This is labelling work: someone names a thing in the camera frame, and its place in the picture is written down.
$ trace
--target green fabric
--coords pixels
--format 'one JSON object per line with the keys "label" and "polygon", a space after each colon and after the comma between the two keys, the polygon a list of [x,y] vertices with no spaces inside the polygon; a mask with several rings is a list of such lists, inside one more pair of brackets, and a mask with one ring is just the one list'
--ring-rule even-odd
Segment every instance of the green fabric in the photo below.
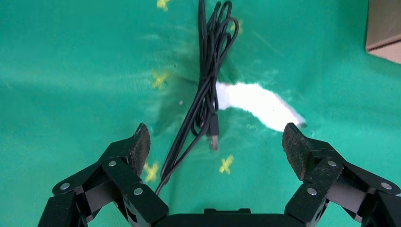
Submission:
{"label": "green fabric", "polygon": [[[216,1],[206,2],[210,13]],[[243,32],[220,81],[277,92],[306,119],[306,135],[401,185],[401,65],[365,53],[368,1],[233,5]],[[0,1],[2,226],[37,225],[52,187],[95,162],[111,142],[131,136],[140,122],[150,129],[149,167],[163,164],[199,71],[198,1],[167,6],[158,8],[157,0]],[[154,74],[165,75],[165,83],[155,83]],[[221,111],[219,119],[220,150],[200,142],[163,189],[171,213],[282,213],[300,185],[282,134],[239,109]],[[231,173],[220,173],[229,155]],[[148,184],[155,189],[158,181]],[[90,223],[126,225],[112,204]],[[319,226],[359,225],[331,204]]]}

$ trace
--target yellow marking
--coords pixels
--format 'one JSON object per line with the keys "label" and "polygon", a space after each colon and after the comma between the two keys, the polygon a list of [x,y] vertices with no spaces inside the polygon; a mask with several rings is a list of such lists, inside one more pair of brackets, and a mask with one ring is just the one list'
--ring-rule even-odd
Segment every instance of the yellow marking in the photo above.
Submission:
{"label": "yellow marking", "polygon": [[[239,21],[238,21],[238,34],[242,34],[242,32],[244,32],[243,31],[243,29],[242,29],[242,23],[243,23],[244,21],[242,20],[242,19],[240,19]],[[231,28],[230,28],[230,30],[233,32],[233,31],[235,31],[235,24],[233,24],[232,26],[231,26]]]}
{"label": "yellow marking", "polygon": [[159,164],[156,162],[152,167],[149,167],[147,163],[145,163],[143,169],[146,171],[147,175],[145,178],[145,182],[154,181],[157,179],[157,172],[159,170]]}
{"label": "yellow marking", "polygon": [[159,88],[159,90],[163,89],[163,85],[166,83],[166,78],[168,76],[167,73],[162,73],[159,74],[156,71],[153,70],[152,72],[153,75],[153,83],[152,83],[152,88]]}
{"label": "yellow marking", "polygon": [[220,172],[224,173],[224,171],[228,174],[230,174],[230,165],[233,163],[234,157],[232,155],[229,155],[227,159],[222,158],[221,162],[223,163],[220,167]]}
{"label": "yellow marking", "polygon": [[164,10],[165,12],[168,11],[167,3],[171,0],[157,0],[157,7]]}

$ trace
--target textured fingertip pad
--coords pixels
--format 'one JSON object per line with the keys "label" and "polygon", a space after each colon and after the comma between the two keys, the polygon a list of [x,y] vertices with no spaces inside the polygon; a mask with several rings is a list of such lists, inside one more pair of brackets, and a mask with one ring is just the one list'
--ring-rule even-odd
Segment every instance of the textured fingertip pad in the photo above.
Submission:
{"label": "textured fingertip pad", "polygon": [[146,158],[150,151],[150,135],[148,128],[141,123],[133,135],[134,144],[128,154],[131,169],[140,177]]}
{"label": "textured fingertip pad", "polygon": [[293,123],[288,123],[283,132],[282,145],[296,176],[300,181],[303,181],[306,163],[312,150],[308,138]]}

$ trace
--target robotic hand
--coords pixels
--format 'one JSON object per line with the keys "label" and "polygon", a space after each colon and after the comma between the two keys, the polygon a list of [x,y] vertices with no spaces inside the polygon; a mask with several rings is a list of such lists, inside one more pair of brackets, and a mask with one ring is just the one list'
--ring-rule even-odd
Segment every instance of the robotic hand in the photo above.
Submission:
{"label": "robotic hand", "polygon": [[168,206],[139,177],[150,149],[142,123],[132,137],[111,143],[94,164],[56,184],[38,226],[86,227],[114,202],[133,227],[314,227],[334,202],[363,227],[401,227],[397,185],[347,162],[329,143],[305,137],[292,123],[282,145],[303,182],[283,214],[205,209],[169,215]]}

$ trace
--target metal screw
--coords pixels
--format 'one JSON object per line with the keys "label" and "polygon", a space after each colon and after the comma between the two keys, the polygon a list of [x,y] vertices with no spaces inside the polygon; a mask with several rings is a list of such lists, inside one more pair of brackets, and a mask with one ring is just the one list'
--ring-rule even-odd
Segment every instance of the metal screw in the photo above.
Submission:
{"label": "metal screw", "polygon": [[61,190],[66,190],[67,188],[69,188],[70,187],[70,184],[69,183],[63,183],[61,186],[60,186],[60,189]]}
{"label": "metal screw", "polygon": [[313,189],[313,188],[308,188],[308,193],[309,193],[310,195],[313,195],[313,196],[317,195],[316,190]]}
{"label": "metal screw", "polygon": [[140,195],[142,194],[143,190],[141,188],[137,188],[134,190],[134,195]]}
{"label": "metal screw", "polygon": [[391,190],[392,189],[391,185],[389,185],[388,183],[384,183],[384,182],[382,183],[382,187],[387,189],[387,190]]}
{"label": "metal screw", "polygon": [[109,166],[110,166],[110,167],[115,166],[115,164],[117,164],[115,161],[109,162]]}
{"label": "metal screw", "polygon": [[328,161],[327,163],[329,163],[329,165],[331,165],[331,166],[336,166],[337,165],[337,163],[335,163],[333,161]]}

